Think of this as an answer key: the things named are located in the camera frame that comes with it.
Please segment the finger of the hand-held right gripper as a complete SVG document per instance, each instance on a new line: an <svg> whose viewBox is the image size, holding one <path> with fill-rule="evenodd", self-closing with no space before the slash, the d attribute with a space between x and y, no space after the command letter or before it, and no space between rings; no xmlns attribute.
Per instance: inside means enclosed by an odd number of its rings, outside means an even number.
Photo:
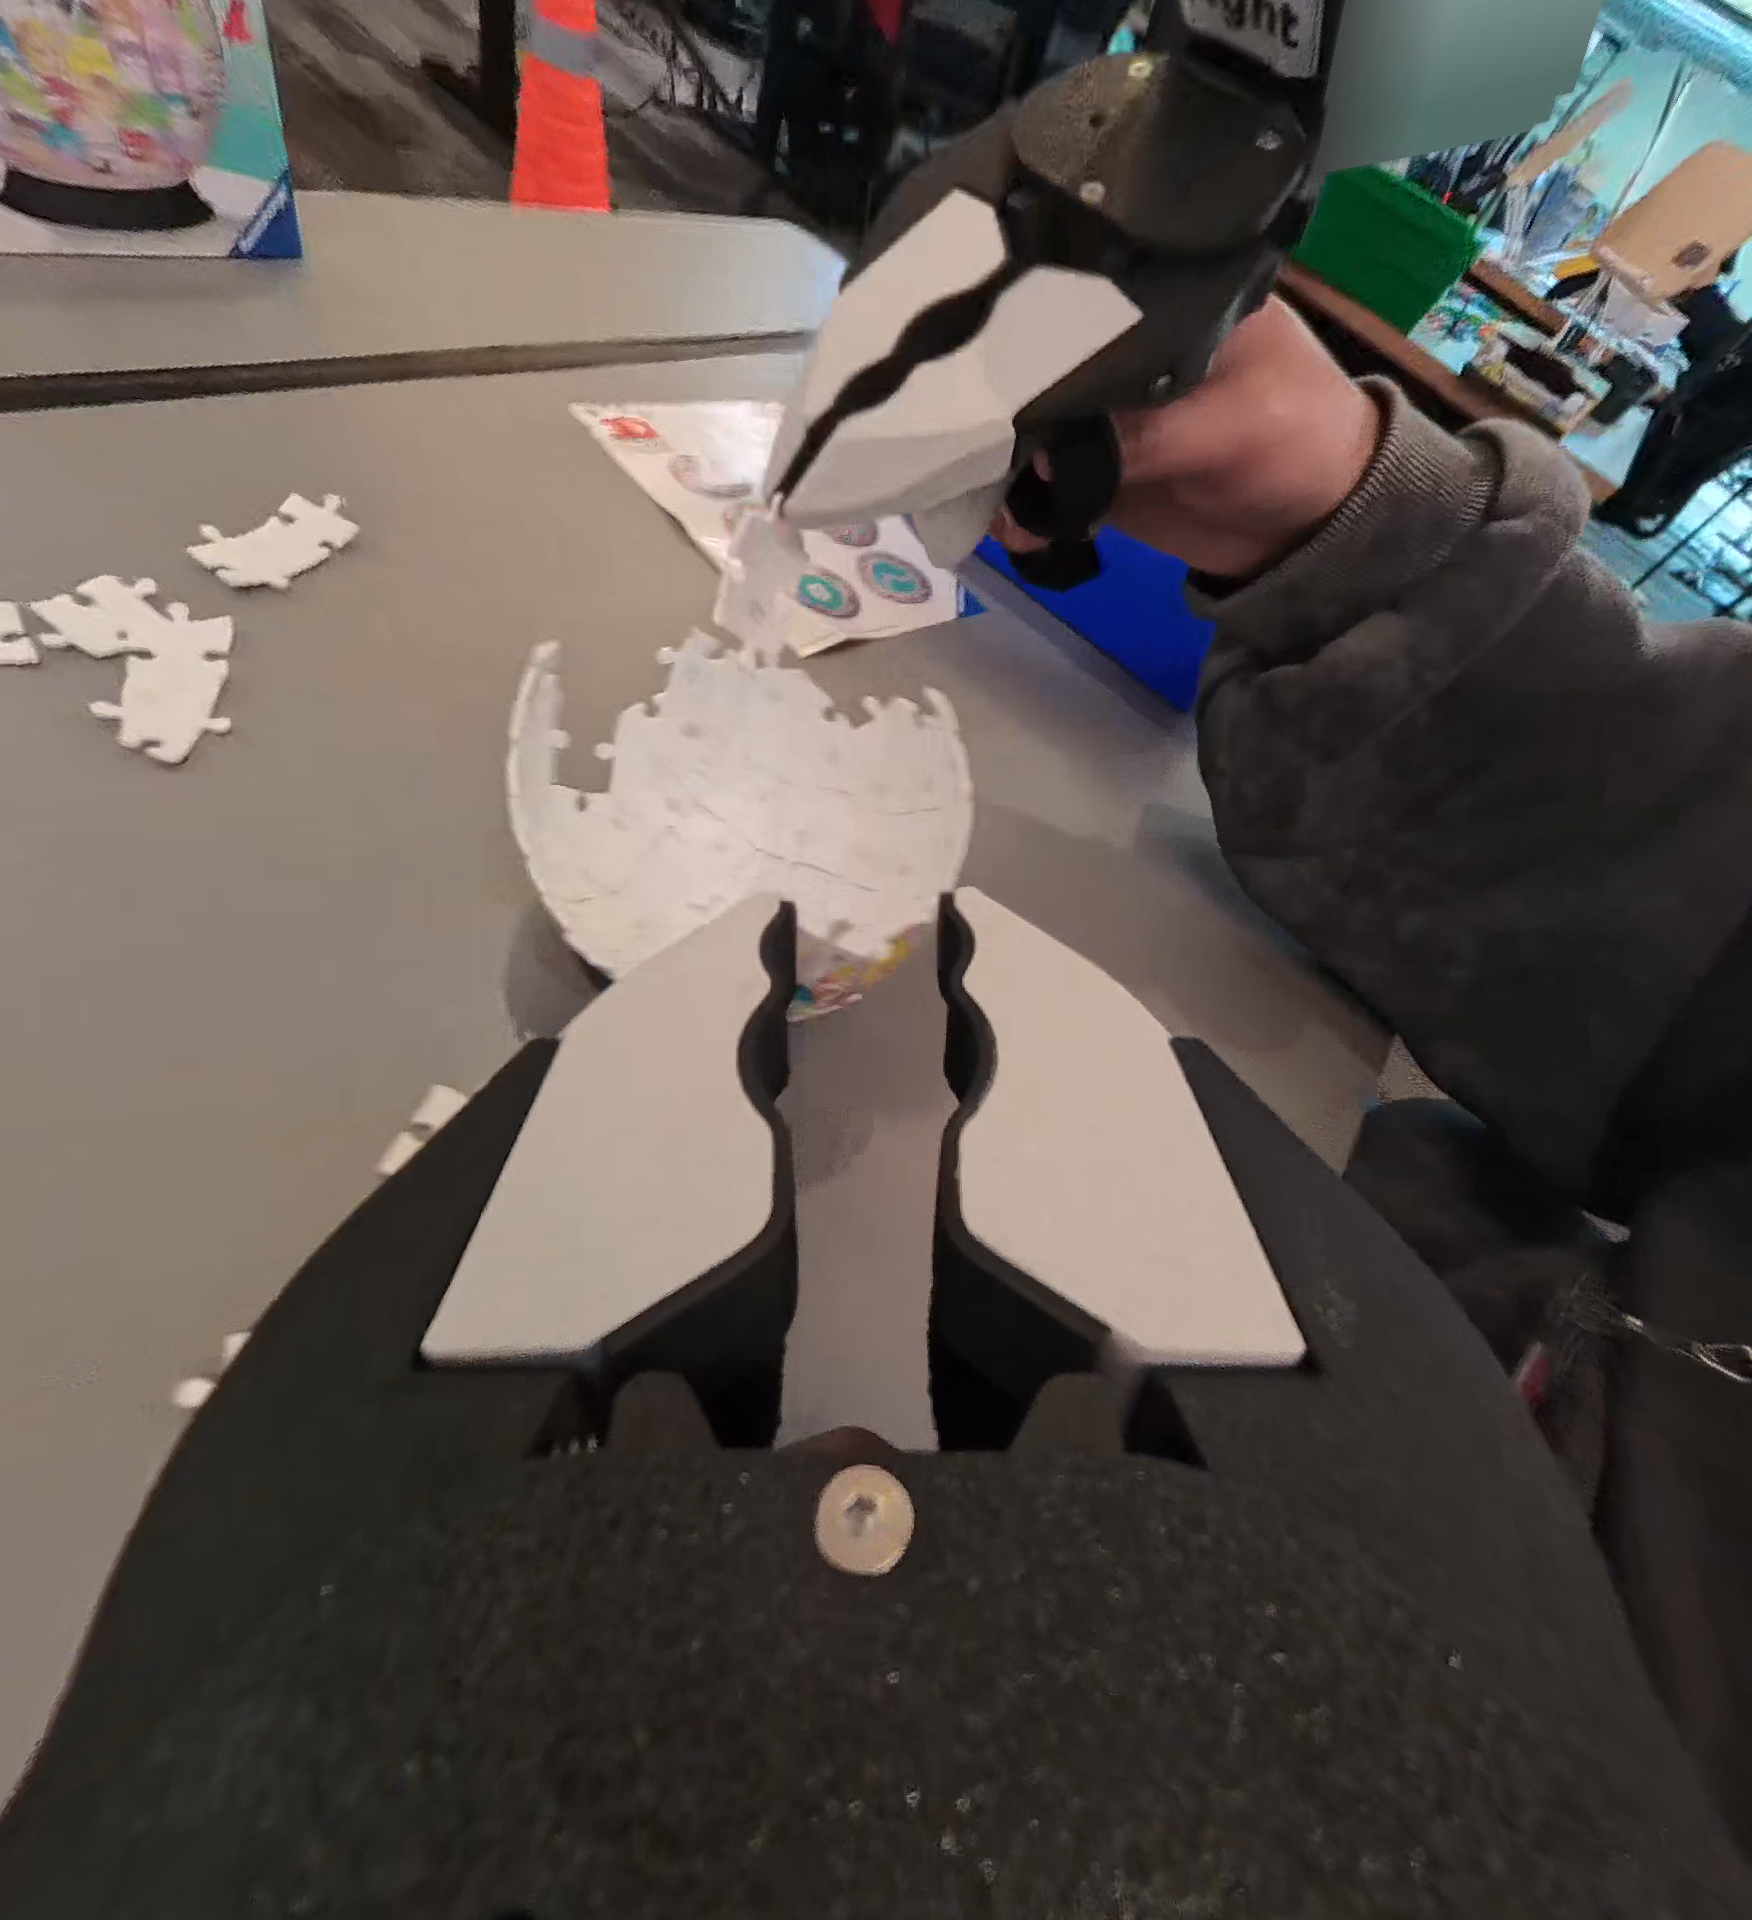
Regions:
<svg viewBox="0 0 1752 1920"><path fill-rule="evenodd" d="M899 345L870 396L839 392L775 478L775 507L795 527L902 516L931 563L962 563L1009 491L1018 419L1142 316L1103 276L1016 272L963 342Z"/></svg>
<svg viewBox="0 0 1752 1920"><path fill-rule="evenodd" d="M786 406L765 471L765 501L795 443L839 396L871 394L871 369L899 348L963 342L1021 266L1012 257L998 215L975 197L944 197L929 215L849 282L817 335L797 389Z"/></svg>

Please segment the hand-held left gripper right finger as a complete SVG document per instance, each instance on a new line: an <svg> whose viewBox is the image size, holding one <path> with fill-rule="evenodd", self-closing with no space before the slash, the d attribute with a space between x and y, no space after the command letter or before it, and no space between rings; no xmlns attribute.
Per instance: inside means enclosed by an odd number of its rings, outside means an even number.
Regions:
<svg viewBox="0 0 1752 1920"><path fill-rule="evenodd" d="M1306 1336L1186 1048L1152 1009L977 887L941 901L944 1082L929 1397L944 1451L1008 1451L1060 1379L1170 1439L1166 1379L1290 1376Z"/></svg>

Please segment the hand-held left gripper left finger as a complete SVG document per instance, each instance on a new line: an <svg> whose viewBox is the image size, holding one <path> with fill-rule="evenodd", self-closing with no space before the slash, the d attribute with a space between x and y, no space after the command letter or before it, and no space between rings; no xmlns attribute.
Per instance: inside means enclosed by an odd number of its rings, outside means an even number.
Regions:
<svg viewBox="0 0 1752 1920"><path fill-rule="evenodd" d="M553 1044L420 1359L569 1373L608 1407L641 1376L766 1451L797 1305L780 1110L794 905L757 893L608 983Z"/></svg>

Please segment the single white puzzle piece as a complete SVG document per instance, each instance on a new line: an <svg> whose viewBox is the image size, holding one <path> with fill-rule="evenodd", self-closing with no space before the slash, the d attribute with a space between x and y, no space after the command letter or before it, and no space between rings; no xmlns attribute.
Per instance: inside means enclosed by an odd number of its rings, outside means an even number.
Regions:
<svg viewBox="0 0 1752 1920"><path fill-rule="evenodd" d="M803 532L771 507L741 505L719 563L720 633L766 660L797 654L805 636L797 589L807 572Z"/></svg>

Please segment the colourful puzzle ball shell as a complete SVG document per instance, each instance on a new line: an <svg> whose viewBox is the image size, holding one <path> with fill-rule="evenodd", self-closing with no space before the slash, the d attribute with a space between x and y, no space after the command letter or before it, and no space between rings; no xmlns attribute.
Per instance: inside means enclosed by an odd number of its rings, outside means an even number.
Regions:
<svg viewBox="0 0 1752 1920"><path fill-rule="evenodd" d="M922 945L963 873L975 796L948 697L841 707L792 654L691 633L667 682L568 779L557 642L527 660L506 725L505 806L527 883L612 982L746 898L794 905L792 1019L857 1004Z"/></svg>

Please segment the puzzle pieces group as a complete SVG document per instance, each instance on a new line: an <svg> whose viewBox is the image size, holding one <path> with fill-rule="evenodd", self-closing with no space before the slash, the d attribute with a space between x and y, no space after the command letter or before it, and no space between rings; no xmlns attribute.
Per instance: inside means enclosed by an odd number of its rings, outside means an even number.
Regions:
<svg viewBox="0 0 1752 1920"><path fill-rule="evenodd" d="M0 602L0 1410L270 1277L475 1078L484 776L414 686L466 661L361 600Z"/></svg>

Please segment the person's right forearm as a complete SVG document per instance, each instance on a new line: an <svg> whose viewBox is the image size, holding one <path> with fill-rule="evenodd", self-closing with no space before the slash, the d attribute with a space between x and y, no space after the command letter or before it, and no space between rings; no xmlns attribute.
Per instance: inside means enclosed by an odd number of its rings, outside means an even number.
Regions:
<svg viewBox="0 0 1752 1920"><path fill-rule="evenodd" d="M1440 1093L1625 1218L1752 1159L1752 626L1647 620L1537 433L1368 394L1337 515L1193 581L1218 841Z"/></svg>

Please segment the puzzle ball cardboard box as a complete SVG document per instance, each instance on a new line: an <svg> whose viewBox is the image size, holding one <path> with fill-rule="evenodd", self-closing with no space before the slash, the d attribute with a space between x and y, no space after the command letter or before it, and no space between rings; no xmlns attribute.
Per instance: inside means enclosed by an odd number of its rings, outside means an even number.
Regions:
<svg viewBox="0 0 1752 1920"><path fill-rule="evenodd" d="M0 2L0 257L301 253L262 2Z"/></svg>

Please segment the person's right hand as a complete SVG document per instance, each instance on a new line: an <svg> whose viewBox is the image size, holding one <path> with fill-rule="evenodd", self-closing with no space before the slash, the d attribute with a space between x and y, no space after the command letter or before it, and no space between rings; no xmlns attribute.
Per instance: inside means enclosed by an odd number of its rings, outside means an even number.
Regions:
<svg viewBox="0 0 1752 1920"><path fill-rule="evenodd" d="M1113 419L1122 480L1107 522L1204 578L1249 579L1340 512L1386 433L1380 401L1280 297L1206 377Z"/></svg>

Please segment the green plastic crate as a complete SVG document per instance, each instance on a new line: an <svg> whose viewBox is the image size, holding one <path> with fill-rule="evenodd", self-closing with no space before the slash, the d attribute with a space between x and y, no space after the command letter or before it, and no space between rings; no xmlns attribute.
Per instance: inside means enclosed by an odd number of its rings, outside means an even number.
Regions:
<svg viewBox="0 0 1752 1920"><path fill-rule="evenodd" d="M1380 166L1329 173L1291 262L1411 335L1483 250L1456 206Z"/></svg>

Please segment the blue plastic bin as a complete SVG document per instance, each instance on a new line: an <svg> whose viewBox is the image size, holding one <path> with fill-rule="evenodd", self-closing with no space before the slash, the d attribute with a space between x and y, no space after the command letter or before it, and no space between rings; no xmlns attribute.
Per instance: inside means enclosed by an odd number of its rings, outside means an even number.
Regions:
<svg viewBox="0 0 1752 1920"><path fill-rule="evenodd" d="M1216 624L1196 611L1186 567L1116 529L1099 532L1096 550L1099 572L1075 589L1030 583L992 537L977 545L974 563L988 589L1008 589L1081 636L1165 707L1193 713Z"/></svg>

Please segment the printed instruction sheet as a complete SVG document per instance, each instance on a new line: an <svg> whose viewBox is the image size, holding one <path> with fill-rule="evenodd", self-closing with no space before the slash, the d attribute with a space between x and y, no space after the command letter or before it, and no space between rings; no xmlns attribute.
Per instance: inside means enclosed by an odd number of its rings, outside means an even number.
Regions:
<svg viewBox="0 0 1752 1920"><path fill-rule="evenodd" d="M729 560L763 487L776 401L574 401L569 410L706 559ZM787 644L801 658L985 609L955 569L929 560L901 515L831 522L801 540L805 563L782 598Z"/></svg>

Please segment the orange traffic cone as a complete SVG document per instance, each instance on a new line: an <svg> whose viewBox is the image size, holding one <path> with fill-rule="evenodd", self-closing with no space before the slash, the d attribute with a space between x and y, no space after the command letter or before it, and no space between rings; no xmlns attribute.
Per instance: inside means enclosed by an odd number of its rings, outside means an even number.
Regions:
<svg viewBox="0 0 1752 1920"><path fill-rule="evenodd" d="M532 210L609 214L596 2L520 7L510 197Z"/></svg>

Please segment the person's dark clothing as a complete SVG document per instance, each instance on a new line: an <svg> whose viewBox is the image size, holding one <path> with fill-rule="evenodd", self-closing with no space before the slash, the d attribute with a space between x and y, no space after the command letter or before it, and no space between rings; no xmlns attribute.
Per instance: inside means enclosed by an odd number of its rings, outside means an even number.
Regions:
<svg viewBox="0 0 1752 1920"><path fill-rule="evenodd" d="M1371 1110L1344 1177L1528 1403L1752 1861L1752 1157L1602 1222L1464 1110L1404 1099Z"/></svg>

